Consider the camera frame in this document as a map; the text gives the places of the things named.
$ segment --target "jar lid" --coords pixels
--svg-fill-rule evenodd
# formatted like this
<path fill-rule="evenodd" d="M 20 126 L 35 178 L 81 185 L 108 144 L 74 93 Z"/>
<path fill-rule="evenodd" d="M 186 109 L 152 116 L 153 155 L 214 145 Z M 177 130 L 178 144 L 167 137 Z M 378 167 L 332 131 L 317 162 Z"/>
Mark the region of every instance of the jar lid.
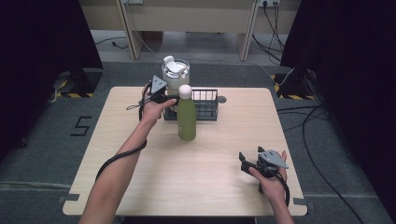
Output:
<path fill-rule="evenodd" d="M 181 99 L 190 99 L 192 97 L 192 88 L 190 85 L 182 85 L 178 88 L 178 96 Z"/>

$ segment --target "metal basket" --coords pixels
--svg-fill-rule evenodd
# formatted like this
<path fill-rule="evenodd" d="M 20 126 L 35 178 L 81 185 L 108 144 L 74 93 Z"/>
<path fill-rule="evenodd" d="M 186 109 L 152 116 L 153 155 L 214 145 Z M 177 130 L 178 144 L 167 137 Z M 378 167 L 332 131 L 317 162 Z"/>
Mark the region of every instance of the metal basket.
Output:
<path fill-rule="evenodd" d="M 192 100 L 197 111 L 197 120 L 218 119 L 218 90 L 192 90 Z M 163 118 L 165 120 L 177 120 L 175 106 L 165 108 Z"/>

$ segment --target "person's hand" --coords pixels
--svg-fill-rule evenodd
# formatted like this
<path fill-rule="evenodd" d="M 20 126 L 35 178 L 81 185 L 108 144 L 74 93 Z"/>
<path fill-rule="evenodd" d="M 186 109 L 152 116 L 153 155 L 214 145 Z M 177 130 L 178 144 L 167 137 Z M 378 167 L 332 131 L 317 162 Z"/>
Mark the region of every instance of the person's hand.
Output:
<path fill-rule="evenodd" d="M 282 152 L 282 160 L 286 161 L 287 155 L 286 151 Z M 285 189 L 283 188 L 282 184 L 276 177 L 265 178 L 260 174 L 260 172 L 253 167 L 249 167 L 248 169 L 250 173 L 256 177 L 260 183 L 262 184 L 262 191 L 264 192 L 265 196 L 267 196 L 268 200 L 271 201 L 278 201 L 278 202 L 285 202 Z M 286 170 L 283 167 L 278 167 L 277 170 L 283 176 L 285 182 L 288 179 L 286 174 Z"/>
<path fill-rule="evenodd" d="M 144 121 L 148 121 L 148 122 L 150 122 L 152 124 L 155 124 L 157 122 L 157 119 L 159 119 L 161 117 L 161 114 L 162 114 L 163 110 L 166 107 L 174 105 L 176 101 L 177 101 L 176 99 L 171 99 L 171 100 L 168 100 L 166 102 L 163 102 L 162 104 L 157 104 L 155 102 L 146 103 L 145 107 L 144 107 L 144 110 L 143 110 L 143 118 L 142 119 Z"/>

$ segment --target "black and yellow tape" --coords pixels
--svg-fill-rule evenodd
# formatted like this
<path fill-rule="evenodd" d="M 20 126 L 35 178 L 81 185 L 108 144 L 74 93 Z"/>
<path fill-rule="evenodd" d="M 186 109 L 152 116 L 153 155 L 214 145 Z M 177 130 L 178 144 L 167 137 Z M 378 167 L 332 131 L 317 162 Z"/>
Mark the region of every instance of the black and yellow tape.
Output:
<path fill-rule="evenodd" d="M 281 98 L 281 99 L 291 99 L 291 100 L 314 100 L 314 96 L 312 94 L 304 94 L 304 95 L 285 95 L 282 94 L 281 90 L 280 90 L 280 86 L 276 83 L 274 85 L 275 87 L 275 92 L 276 92 L 276 96 Z"/>
<path fill-rule="evenodd" d="M 66 86 L 67 80 L 62 82 L 57 97 L 69 97 L 69 98 L 84 98 L 84 97 L 93 97 L 93 92 L 86 93 L 86 92 L 65 92 L 62 91 L 62 88 Z"/>

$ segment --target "gray carpet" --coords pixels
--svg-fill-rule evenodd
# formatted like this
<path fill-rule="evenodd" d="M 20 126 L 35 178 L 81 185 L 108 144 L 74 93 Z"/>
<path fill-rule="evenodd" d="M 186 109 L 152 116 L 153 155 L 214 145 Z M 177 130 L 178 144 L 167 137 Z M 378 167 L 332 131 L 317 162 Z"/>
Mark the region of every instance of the gray carpet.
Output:
<path fill-rule="evenodd" d="M 161 75 L 159 63 L 104 63 L 104 73 L 92 98 L 58 98 L 42 113 L 27 136 L 28 146 L 11 150 L 0 163 L 0 223 L 76 223 L 63 214 L 62 197 L 73 183 L 106 97 L 115 86 L 144 86 Z M 268 67 L 270 74 L 285 69 Z M 272 91 L 276 108 L 319 105 L 321 101 L 278 99 L 272 80 L 259 66 L 191 64 L 191 85 L 203 87 L 259 87 Z M 279 114 L 284 130 L 300 125 L 312 108 Z M 392 223 L 361 168 L 348 157 L 326 108 L 305 125 L 305 139 L 313 161 L 344 196 L 364 223 Z M 90 126 L 85 136 L 75 125 Z M 302 126 L 285 131 L 300 184 L 309 205 L 296 223 L 359 223 L 349 208 L 318 174 L 304 148 Z M 259 217 L 258 223 L 275 223 Z"/>

